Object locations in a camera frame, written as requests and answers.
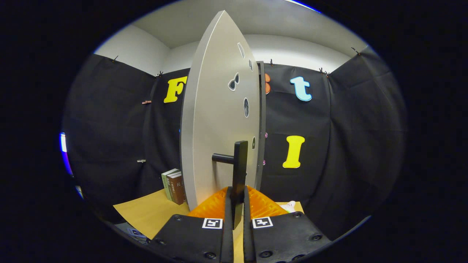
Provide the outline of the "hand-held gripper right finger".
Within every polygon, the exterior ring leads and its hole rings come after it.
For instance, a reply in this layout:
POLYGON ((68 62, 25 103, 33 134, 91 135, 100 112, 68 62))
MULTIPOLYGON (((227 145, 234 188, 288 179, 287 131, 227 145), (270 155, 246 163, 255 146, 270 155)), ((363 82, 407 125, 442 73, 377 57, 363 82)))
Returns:
POLYGON ((244 190, 244 262, 301 263, 331 240, 301 211, 289 213, 258 190, 244 190))

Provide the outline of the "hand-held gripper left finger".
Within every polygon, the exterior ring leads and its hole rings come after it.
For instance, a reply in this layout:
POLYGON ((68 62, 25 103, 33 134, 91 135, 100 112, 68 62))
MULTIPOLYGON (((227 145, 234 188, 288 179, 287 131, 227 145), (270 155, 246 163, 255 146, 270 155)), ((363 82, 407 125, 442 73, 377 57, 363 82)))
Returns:
POLYGON ((166 263, 233 263, 234 238, 230 194, 227 188, 224 218, 172 215, 152 238, 149 249, 166 263))

